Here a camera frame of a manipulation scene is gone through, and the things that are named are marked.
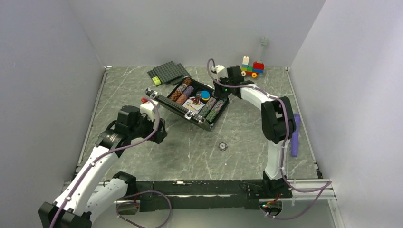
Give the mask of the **triangular all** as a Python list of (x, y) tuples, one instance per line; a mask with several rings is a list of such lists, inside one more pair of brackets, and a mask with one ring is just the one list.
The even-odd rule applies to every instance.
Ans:
[(200, 105), (202, 103), (201, 98), (198, 96), (192, 97), (190, 100), (193, 105)]

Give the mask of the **aluminium poker case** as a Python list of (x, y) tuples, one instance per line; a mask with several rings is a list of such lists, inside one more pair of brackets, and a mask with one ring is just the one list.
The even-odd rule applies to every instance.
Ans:
[(190, 77), (185, 77), (168, 94), (146, 89), (145, 93), (176, 115), (210, 131), (227, 105), (228, 97), (217, 97), (214, 89)]

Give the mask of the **short chip stack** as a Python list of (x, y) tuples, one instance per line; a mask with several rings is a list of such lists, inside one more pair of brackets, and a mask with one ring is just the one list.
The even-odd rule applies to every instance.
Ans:
[(227, 146), (226, 143), (221, 142), (221, 143), (219, 144), (219, 150), (220, 150), (220, 151), (225, 151), (225, 150), (227, 150), (227, 148), (228, 148), (228, 146)]

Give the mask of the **blue round plastic disc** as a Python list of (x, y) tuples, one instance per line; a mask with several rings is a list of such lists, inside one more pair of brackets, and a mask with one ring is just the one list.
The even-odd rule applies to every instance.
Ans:
[(210, 93), (208, 92), (208, 91), (202, 91), (201, 92), (201, 99), (202, 98), (210, 98), (211, 96), (210, 96)]

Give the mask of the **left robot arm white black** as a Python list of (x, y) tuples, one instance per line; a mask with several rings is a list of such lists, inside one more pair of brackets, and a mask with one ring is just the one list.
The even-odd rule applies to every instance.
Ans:
[(160, 144), (167, 136), (164, 119), (159, 116), (157, 101), (140, 107), (123, 106), (116, 120), (99, 135), (90, 157), (70, 185), (52, 202), (44, 202), (38, 210), (44, 228), (90, 228), (112, 203), (129, 200), (138, 193), (136, 177), (118, 172), (99, 191), (101, 179), (121, 157), (125, 149), (139, 138)]

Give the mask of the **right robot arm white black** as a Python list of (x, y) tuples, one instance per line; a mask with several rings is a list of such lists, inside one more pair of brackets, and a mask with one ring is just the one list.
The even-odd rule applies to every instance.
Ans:
[(215, 96), (233, 94), (260, 110), (262, 132), (268, 141), (268, 156), (262, 184), (256, 194), (261, 198), (291, 198), (284, 162), (288, 139), (296, 130), (290, 99), (271, 95), (253, 81), (245, 80), (240, 66), (225, 68), (217, 65), (209, 66), (207, 70), (214, 83)]

